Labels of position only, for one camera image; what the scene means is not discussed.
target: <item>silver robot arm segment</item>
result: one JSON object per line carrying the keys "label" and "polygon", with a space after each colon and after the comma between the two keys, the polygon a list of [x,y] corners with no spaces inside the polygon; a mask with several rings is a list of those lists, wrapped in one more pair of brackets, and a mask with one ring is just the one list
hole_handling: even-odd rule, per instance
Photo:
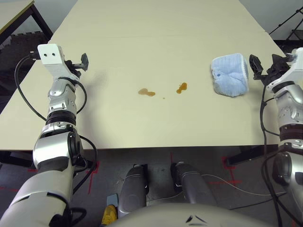
{"label": "silver robot arm segment", "polygon": [[303,90],[296,84],[303,80],[303,47],[293,52],[285,58],[273,54],[268,75],[261,75],[263,68],[256,56],[250,56],[250,66],[254,79],[274,93],[278,107],[281,152],[275,156],[272,176],[293,197],[303,220]]}
{"label": "silver robot arm segment", "polygon": [[53,76],[46,125],[33,149],[38,173],[22,185],[2,216],[1,227],[45,227],[58,223],[69,226],[71,222],[68,204],[74,167],[83,151],[76,128],[74,83],[79,81],[80,72],[73,68],[71,61],[64,60],[60,46],[42,44],[38,51],[43,65]]}

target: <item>beige tabletop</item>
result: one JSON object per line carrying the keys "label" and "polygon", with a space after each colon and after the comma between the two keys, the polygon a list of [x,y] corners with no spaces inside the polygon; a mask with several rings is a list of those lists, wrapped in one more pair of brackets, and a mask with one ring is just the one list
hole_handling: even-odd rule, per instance
{"label": "beige tabletop", "polygon": [[0,1],[0,34],[34,2],[32,0]]}
{"label": "beige tabletop", "polygon": [[[78,0],[49,43],[74,63],[87,53],[89,70],[80,80],[88,102],[77,128],[97,148],[263,143],[263,87],[251,69],[247,94],[231,98],[213,89],[215,57],[239,52],[248,61],[254,54],[267,69],[271,54],[283,55],[238,0]],[[183,82],[187,90],[177,94]],[[41,61],[21,84],[44,116],[51,85]],[[156,95],[139,95],[142,88]],[[81,89],[76,95],[79,107]],[[266,128],[278,132],[274,101],[264,115]],[[0,115],[0,149],[32,149],[44,124],[15,92]],[[279,139],[268,135],[268,142]]]}

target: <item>wall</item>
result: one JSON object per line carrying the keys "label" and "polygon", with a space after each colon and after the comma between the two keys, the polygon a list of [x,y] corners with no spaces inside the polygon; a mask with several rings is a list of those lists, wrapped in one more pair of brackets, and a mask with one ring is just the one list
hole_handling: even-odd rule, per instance
{"label": "wall", "polygon": [[[63,22],[77,0],[35,0],[35,6],[54,32]],[[271,32],[278,24],[291,16],[296,9],[303,6],[303,0],[240,0],[255,20],[267,31]],[[286,39],[291,30],[303,18],[298,13],[290,21],[276,30],[271,36],[273,39]],[[35,21],[30,17],[14,34],[40,31]]]}
{"label": "wall", "polygon": [[[303,6],[303,0],[239,0],[250,12],[254,19],[270,33],[279,24]],[[271,34],[274,40],[286,39],[291,30],[303,19],[303,14],[297,13],[293,18],[283,24]],[[303,30],[303,23],[298,27]]]}

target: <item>blue sponge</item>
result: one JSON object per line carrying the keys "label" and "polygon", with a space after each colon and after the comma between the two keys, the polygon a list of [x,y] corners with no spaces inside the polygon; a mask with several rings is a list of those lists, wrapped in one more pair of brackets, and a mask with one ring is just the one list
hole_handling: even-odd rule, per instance
{"label": "blue sponge", "polygon": [[240,53],[213,59],[212,73],[218,94],[235,97],[249,90],[247,64]]}

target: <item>brown liquid spill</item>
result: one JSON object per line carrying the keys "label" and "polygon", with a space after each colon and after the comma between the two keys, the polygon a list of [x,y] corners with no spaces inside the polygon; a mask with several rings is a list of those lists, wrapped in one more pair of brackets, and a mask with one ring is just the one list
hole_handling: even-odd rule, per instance
{"label": "brown liquid spill", "polygon": [[179,89],[177,90],[177,93],[178,94],[181,94],[181,92],[184,90],[186,90],[187,89],[187,83],[182,83],[181,85],[180,85],[180,87],[179,87]]}
{"label": "brown liquid spill", "polygon": [[148,91],[146,88],[142,88],[140,91],[138,91],[138,94],[147,95],[147,96],[154,96],[156,93],[152,92],[152,91]]}

